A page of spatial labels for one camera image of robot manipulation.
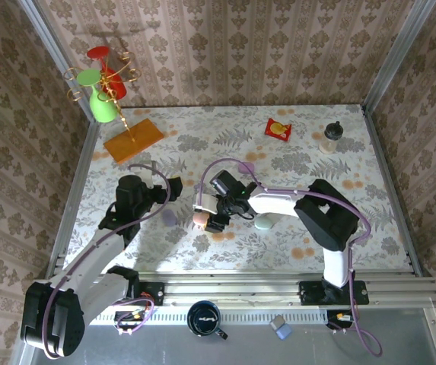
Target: cup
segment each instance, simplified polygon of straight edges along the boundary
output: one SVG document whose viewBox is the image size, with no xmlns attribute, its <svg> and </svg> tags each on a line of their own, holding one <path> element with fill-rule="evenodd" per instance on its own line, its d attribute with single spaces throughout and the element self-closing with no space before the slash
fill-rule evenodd
<svg viewBox="0 0 436 365">
<path fill-rule="evenodd" d="M 219 328 L 221 323 L 221 313 L 218 307 L 207 300 L 194 303 L 187 313 L 187 325 L 194 335 L 209 336 L 215 333 L 223 340 L 228 335 Z"/>
</svg>

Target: floral tablecloth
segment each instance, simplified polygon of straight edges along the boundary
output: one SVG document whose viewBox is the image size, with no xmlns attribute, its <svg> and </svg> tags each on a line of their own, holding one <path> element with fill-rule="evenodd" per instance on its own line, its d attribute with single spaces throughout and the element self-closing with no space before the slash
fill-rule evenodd
<svg viewBox="0 0 436 365">
<path fill-rule="evenodd" d="M 66 263 L 93 236 L 115 198 L 118 179 L 131 163 L 155 160 L 167 176 L 179 175 L 182 195 L 169 203 L 177 225 L 166 227 L 157 216 L 142 228 L 125 252 L 109 265 L 139 271 L 267 270 L 320 271 L 323 253 L 297 218 L 283 217 L 271 230 L 233 218 L 224 233 L 210 234 L 192 222 L 192 203 L 203 170 L 221 157 L 253 162 L 265 186 L 307 188 L 315 179 L 331 182 L 365 213 L 373 227 L 368 241 L 354 250 L 354 265 L 363 269 L 408 270 L 409 262 L 385 190 L 374 149 L 359 106 L 223 106 L 125 109 L 130 125 L 149 118 L 165 135 L 123 165 L 117 165 L 103 143 L 124 130 L 121 121 L 101 126 Z M 264 135 L 269 118 L 292 124 L 289 142 Z M 318 143 L 327 124 L 344 128 L 336 153 L 322 154 Z M 245 185 L 248 175 L 223 163 L 208 180 L 227 169 Z"/>
</svg>

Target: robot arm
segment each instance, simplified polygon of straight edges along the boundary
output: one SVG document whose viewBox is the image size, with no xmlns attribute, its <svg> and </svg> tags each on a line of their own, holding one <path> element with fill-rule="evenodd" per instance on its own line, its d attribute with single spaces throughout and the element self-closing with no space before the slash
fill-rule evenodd
<svg viewBox="0 0 436 365">
<path fill-rule="evenodd" d="M 177 177 L 169 179 L 169 183 L 170 201 L 173 202 L 182 192 L 182 182 Z M 85 328 L 101 311 L 117 300 L 140 297 L 138 272 L 130 268 L 115 266 L 98 283 L 94 282 L 110 261 L 132 242 L 140 224 L 122 229 L 117 234 L 109 233 L 141 219 L 153 204 L 163 204 L 166 197 L 166 189 L 147 184 L 136 175 L 119 179 L 116 201 L 107 209 L 89 244 L 60 274 L 49 281 L 36 281 L 28 288 L 21 340 L 43 348 L 43 316 L 48 310 L 47 343 L 50 352 L 68 356 L 81 342 Z M 47 308 L 56 288 L 53 304 Z"/>
<path fill-rule="evenodd" d="M 349 237 L 358 228 L 358 217 L 343 207 L 326 199 L 309 195 L 295 195 L 291 190 L 267 192 L 254 182 L 245 187 L 228 171 L 223 170 L 211 180 L 216 196 L 202 195 L 201 204 L 194 204 L 195 222 L 209 232 L 222 232 L 229 224 L 230 216 L 276 213 L 299 217 L 314 240 L 324 251 L 324 280 L 342 288 L 348 283 Z M 309 186 L 310 192 L 331 196 L 353 205 L 326 180 L 317 179 Z"/>
</svg>

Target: small toy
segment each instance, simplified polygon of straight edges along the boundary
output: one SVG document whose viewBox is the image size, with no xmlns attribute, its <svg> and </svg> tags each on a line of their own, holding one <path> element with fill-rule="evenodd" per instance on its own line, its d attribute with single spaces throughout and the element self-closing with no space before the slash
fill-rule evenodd
<svg viewBox="0 0 436 365">
<path fill-rule="evenodd" d="M 292 124 L 283 125 L 270 118 L 266 125 L 265 134 L 287 142 L 291 136 L 291 130 Z"/>
<path fill-rule="evenodd" d="M 253 162 L 243 162 L 245 165 L 247 165 L 248 169 L 251 170 L 252 173 L 255 172 L 255 165 L 253 165 Z M 250 173 L 250 171 L 248 171 L 248 169 L 243 166 L 243 164 L 239 163 L 238 164 L 238 172 L 239 173 Z"/>
<path fill-rule="evenodd" d="M 282 316 L 276 316 L 270 322 L 270 325 L 281 340 L 285 340 L 292 333 L 291 326 L 285 323 L 284 317 Z"/>
<path fill-rule="evenodd" d="M 208 219 L 209 213 L 207 211 L 196 212 L 193 215 L 193 222 L 199 228 L 205 227 L 205 225 L 208 223 Z"/>
<path fill-rule="evenodd" d="M 269 230 L 278 221 L 280 221 L 281 217 L 282 216 L 280 214 L 273 214 L 273 213 L 260 214 L 255 219 L 255 228 L 257 230 Z"/>
<path fill-rule="evenodd" d="M 167 227 L 173 227 L 177 224 L 177 217 L 170 209 L 162 211 L 162 219 Z"/>
</svg>

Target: salt shaker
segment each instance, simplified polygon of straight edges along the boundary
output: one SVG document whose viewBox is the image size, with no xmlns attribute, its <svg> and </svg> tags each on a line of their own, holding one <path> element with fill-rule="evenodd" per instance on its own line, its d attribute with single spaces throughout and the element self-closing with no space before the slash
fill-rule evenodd
<svg viewBox="0 0 436 365">
<path fill-rule="evenodd" d="M 338 141 L 342 137 L 342 126 L 339 122 L 328 124 L 324 136 L 325 138 L 319 143 L 319 149 L 324 154 L 331 154 L 336 151 Z"/>
</svg>

